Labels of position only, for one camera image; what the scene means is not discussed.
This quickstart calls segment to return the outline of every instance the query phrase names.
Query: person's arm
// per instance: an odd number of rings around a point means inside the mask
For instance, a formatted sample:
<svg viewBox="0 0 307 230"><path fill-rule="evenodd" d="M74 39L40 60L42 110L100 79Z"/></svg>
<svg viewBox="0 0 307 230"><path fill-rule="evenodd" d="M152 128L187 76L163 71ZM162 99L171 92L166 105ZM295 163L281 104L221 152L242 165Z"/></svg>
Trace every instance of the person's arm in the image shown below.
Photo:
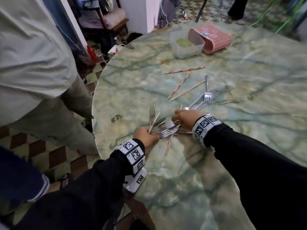
<svg viewBox="0 0 307 230"><path fill-rule="evenodd" d="M143 127L134 137L143 152L145 146L158 139L156 135L149 135ZM112 215L113 205L122 196L125 176L132 174L132 165L126 156L115 150L110 158L97 161L92 169L63 189L36 201L13 229L101 230Z"/></svg>
<svg viewBox="0 0 307 230"><path fill-rule="evenodd" d="M194 131L202 118L196 111L175 113L172 120L180 120L184 128ZM200 141L214 148L215 157L235 179L242 205L255 227L294 224L306 228L307 168L258 140L235 132L220 121L217 123L202 132L204 137Z"/></svg>

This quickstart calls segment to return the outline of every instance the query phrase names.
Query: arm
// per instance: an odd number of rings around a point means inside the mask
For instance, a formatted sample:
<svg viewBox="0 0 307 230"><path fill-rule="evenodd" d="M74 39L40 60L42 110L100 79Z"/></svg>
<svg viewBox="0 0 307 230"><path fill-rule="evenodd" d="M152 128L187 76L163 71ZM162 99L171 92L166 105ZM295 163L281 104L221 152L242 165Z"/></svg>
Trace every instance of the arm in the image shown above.
<svg viewBox="0 0 307 230"><path fill-rule="evenodd" d="M141 150L158 139L139 128L133 139ZM132 175L126 155L115 150L107 160L97 161L63 189L44 195L13 229L101 230L122 196L125 176Z"/></svg>
<svg viewBox="0 0 307 230"><path fill-rule="evenodd" d="M196 130L200 113L176 112L172 120ZM215 157L235 179L241 203L256 229L285 229L293 224L306 229L307 169L220 121L208 128L200 141L214 147Z"/></svg>

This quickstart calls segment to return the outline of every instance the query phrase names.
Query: khaki pants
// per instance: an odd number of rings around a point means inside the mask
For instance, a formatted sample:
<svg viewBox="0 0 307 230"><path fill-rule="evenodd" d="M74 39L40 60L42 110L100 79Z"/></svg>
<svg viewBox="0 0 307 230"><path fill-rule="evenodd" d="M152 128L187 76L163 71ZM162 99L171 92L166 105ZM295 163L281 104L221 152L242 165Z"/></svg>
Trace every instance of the khaki pants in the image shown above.
<svg viewBox="0 0 307 230"><path fill-rule="evenodd" d="M71 87L55 99L43 100L35 109L8 127L33 134L36 138L65 145L81 154L97 154L94 136L72 112L91 119L92 96L78 76Z"/></svg>

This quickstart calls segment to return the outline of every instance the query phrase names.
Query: green marbled tabletop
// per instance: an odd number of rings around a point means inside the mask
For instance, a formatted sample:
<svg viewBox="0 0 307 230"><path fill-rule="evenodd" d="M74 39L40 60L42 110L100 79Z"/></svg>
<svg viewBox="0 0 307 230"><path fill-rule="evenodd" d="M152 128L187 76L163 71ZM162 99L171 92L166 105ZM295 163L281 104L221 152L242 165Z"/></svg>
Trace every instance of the green marbled tabletop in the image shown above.
<svg viewBox="0 0 307 230"><path fill-rule="evenodd" d="M177 94L208 74L209 88L216 88L219 96L204 111L307 166L307 47L262 28L217 23L231 34L226 50L175 58L170 32L193 26L174 25L144 35L131 43L135 49L124 48L103 70L93 100L101 158L148 124L150 105L160 117L170 117L181 103L188 106L205 90L200 85L168 101L188 72L164 73L205 65L193 71ZM112 122L116 115L123 117ZM136 194L157 230L254 229L233 178L212 153L191 136L175 137L165 157L166 146L167 141L160 140L146 151L148 175Z"/></svg>

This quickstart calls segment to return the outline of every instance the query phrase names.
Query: table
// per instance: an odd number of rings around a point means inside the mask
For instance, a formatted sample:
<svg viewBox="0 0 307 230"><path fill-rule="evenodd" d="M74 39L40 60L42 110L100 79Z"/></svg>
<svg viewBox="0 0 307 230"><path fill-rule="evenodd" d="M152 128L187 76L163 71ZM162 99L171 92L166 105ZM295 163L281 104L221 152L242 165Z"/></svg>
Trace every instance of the table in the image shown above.
<svg viewBox="0 0 307 230"><path fill-rule="evenodd" d="M101 158L108 158L116 145L148 124L150 105L160 117L169 118L181 103L188 106L205 89L201 85L168 101L188 72L164 73L205 65L193 71L177 93L208 74L209 88L218 89L219 96L204 111L307 166L307 47L262 28L217 23L232 36L227 49L174 58L170 32L193 26L173 25L144 35L131 43L135 49L124 48L103 70L93 99ZM255 229L237 185L212 153L190 136L175 137L165 157L166 146L167 141L160 140L146 150L148 175L136 194L157 230Z"/></svg>

